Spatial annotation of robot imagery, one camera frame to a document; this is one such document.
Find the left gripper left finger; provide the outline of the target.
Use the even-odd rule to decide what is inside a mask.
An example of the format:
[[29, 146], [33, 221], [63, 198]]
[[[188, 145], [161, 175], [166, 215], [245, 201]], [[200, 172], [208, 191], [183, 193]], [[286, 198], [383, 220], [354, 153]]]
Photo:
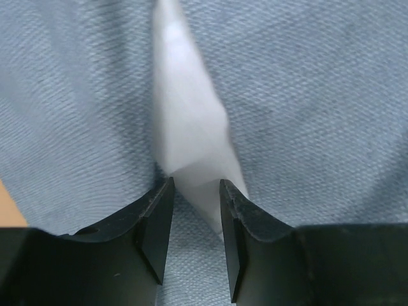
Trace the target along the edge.
[[130, 236], [148, 271], [160, 286], [168, 252], [175, 184], [167, 178], [141, 198], [112, 215], [78, 230], [75, 234], [62, 235], [67, 240], [104, 243]]

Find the white pillow yellow edge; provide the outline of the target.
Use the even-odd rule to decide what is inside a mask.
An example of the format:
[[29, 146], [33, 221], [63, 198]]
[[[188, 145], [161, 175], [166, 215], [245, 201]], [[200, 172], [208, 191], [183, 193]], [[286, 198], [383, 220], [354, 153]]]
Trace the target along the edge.
[[153, 153], [182, 196], [222, 235], [219, 183], [247, 195], [227, 111], [178, 1], [156, 1], [153, 18]]

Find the blue patchwork pillowcase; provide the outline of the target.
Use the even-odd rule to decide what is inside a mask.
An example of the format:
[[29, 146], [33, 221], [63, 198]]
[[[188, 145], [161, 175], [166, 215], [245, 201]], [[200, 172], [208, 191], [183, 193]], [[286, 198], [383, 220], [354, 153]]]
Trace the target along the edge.
[[152, 39], [186, 19], [250, 199], [280, 220], [407, 220], [406, 1], [2, 1], [1, 180], [72, 233], [146, 193]]

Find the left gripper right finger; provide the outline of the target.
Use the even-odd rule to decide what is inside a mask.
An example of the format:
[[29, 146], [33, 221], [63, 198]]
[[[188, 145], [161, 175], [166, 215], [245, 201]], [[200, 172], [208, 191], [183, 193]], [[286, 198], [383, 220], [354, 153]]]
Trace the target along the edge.
[[291, 303], [292, 228], [246, 198], [229, 180], [219, 186], [233, 303]]

